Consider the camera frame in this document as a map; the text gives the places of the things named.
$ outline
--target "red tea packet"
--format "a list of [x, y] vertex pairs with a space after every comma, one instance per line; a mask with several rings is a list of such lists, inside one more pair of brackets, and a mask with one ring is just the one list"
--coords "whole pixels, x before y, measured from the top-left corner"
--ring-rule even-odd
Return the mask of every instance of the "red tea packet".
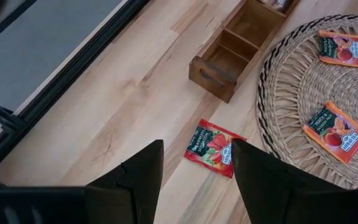
[[302, 129], [345, 164], [358, 150], [358, 124], [332, 101], [329, 101]]
[[185, 158], [232, 178], [231, 141], [234, 138], [246, 140], [202, 119], [187, 147]]
[[320, 60], [358, 67], [358, 35], [319, 31]]

